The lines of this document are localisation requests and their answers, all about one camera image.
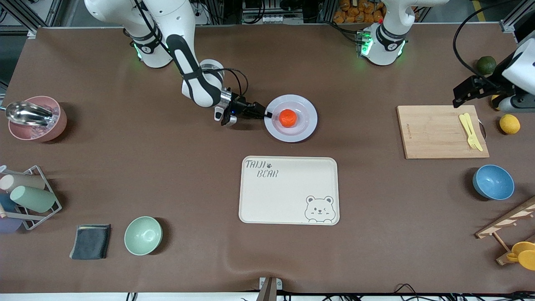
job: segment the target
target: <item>yellow cup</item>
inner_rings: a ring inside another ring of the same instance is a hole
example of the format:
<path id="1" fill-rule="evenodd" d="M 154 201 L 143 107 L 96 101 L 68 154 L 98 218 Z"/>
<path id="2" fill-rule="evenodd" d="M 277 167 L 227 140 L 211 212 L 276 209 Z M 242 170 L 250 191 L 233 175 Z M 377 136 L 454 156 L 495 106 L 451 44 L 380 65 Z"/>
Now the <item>yellow cup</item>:
<path id="1" fill-rule="evenodd" d="M 507 259 L 520 263 L 526 269 L 535 270 L 535 244 L 530 242 L 515 244 L 511 253 L 507 254 Z"/>

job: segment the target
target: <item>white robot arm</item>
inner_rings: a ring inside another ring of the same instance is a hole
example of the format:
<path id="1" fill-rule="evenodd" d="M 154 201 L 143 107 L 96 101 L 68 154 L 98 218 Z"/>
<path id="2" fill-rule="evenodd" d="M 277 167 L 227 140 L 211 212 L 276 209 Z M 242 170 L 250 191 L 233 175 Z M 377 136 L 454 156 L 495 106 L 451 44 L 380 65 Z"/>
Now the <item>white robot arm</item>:
<path id="1" fill-rule="evenodd" d="M 453 89 L 453 106 L 458 108 L 468 100 L 498 95 L 492 106 L 503 112 L 535 112 L 535 32 L 505 58 L 483 80 L 470 76 Z"/>
<path id="2" fill-rule="evenodd" d="M 213 59 L 200 64 L 194 51 L 195 15 L 187 0 L 85 0 L 97 19 L 125 26 L 149 67 L 173 60 L 182 75 L 182 93 L 201 107 L 216 107 L 214 119 L 232 125 L 236 115 L 271 117 L 259 103 L 223 89 L 223 66 Z"/>
<path id="3" fill-rule="evenodd" d="M 361 55 L 380 66 L 394 63 L 405 45 L 405 36 L 414 23 L 412 6 L 435 6 L 449 0 L 383 0 L 386 16 L 382 24 L 374 23 L 364 29 Z"/>

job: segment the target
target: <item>blue bowl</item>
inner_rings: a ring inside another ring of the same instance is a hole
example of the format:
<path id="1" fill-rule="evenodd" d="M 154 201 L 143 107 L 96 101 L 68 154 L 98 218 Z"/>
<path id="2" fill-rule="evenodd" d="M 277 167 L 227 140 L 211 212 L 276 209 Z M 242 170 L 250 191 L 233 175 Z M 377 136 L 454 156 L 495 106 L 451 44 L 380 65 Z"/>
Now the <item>blue bowl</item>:
<path id="1" fill-rule="evenodd" d="M 488 199 L 505 200 L 513 195 L 515 182 L 511 175 L 496 165 L 480 167 L 472 179 L 476 191 Z"/>

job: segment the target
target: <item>plastic utensil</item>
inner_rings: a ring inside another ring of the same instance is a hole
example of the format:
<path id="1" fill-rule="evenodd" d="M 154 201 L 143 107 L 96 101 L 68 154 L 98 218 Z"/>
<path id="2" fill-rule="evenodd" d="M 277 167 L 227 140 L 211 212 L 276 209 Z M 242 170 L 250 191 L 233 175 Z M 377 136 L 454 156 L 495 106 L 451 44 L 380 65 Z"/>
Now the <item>plastic utensil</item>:
<path id="1" fill-rule="evenodd" d="M 459 120 L 461 121 L 461 124 L 463 125 L 464 131 L 465 131 L 466 134 L 467 134 L 467 142 L 468 142 L 468 145 L 470 146 L 470 148 L 472 148 L 472 149 L 476 149 L 476 145 L 473 144 L 473 143 L 470 141 L 470 137 L 471 137 L 471 135 L 472 135 L 472 132 L 470 131 L 470 127 L 468 126 L 468 120 L 466 119 L 466 116 L 464 116 L 463 114 L 460 114 L 460 115 L 459 115 Z"/>
<path id="2" fill-rule="evenodd" d="M 513 195 L 515 183 L 511 175 L 497 165 L 484 165 L 473 176 L 476 191 L 485 198 L 505 200 Z"/>
<path id="3" fill-rule="evenodd" d="M 46 126 L 52 120 L 51 111 L 27 101 L 12 102 L 7 107 L 0 106 L 0 111 L 5 111 L 5 117 L 9 121 L 20 125 Z"/>
<path id="4" fill-rule="evenodd" d="M 125 232 L 126 249 L 138 256 L 154 251 L 162 241 L 162 226 L 150 216 L 133 220 Z"/>
<path id="5" fill-rule="evenodd" d="M 467 119 L 467 122 L 468 122 L 468 127 L 470 128 L 470 137 L 468 138 L 468 143 L 472 143 L 476 146 L 476 148 L 482 152 L 483 151 L 483 148 L 481 147 L 481 143 L 479 143 L 479 140 L 477 139 L 477 136 L 476 136 L 476 132 L 474 131 L 473 129 L 473 124 L 472 124 L 472 118 L 470 118 L 470 114 L 468 113 L 464 113 L 463 114 L 466 119 Z"/>

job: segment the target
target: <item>brown table mat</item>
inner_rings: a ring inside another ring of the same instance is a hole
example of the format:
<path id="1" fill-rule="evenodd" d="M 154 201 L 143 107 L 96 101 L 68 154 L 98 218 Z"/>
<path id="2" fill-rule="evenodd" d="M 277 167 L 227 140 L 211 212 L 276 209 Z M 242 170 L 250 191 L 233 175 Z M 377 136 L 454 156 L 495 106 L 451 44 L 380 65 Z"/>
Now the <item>brown table mat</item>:
<path id="1" fill-rule="evenodd" d="M 534 115 L 506 137 L 486 100 L 471 101 L 485 124 L 491 157 L 405 160 L 396 106 L 451 104 L 470 75 L 457 62 L 457 25 L 415 25 L 392 65 L 358 59 L 328 26 L 197 29 L 196 54 L 245 72 L 248 101 L 268 104 L 299 94 L 319 123 L 300 144 L 272 138 L 260 121 L 229 130 L 213 111 L 180 93 L 169 65 L 136 59 L 120 29 L 40 29 L 27 41 L 6 102 L 48 95 L 69 118 L 56 143 L 34 144 L 0 128 L 2 163 L 43 167 L 64 209 L 24 234 L 0 236 L 1 292 L 242 291 L 273 275 L 296 292 L 505 293 L 535 290 L 533 272 L 498 266 L 503 249 L 474 233 L 535 195 Z M 498 24 L 467 25 L 458 40 L 467 62 L 497 60 L 515 49 Z M 237 88 L 227 74 L 225 84 Z M 327 156 L 338 163 L 340 222 L 332 227 L 245 224 L 238 219 L 241 161 L 248 155 Z M 506 168 L 517 183 L 507 201 L 484 202 L 471 188 L 483 164 Z M 134 218 L 163 221 L 156 254 L 128 253 L 123 234 Z M 68 255 L 76 225 L 111 223 L 108 258 Z M 513 244 L 535 220 L 504 229 Z"/>

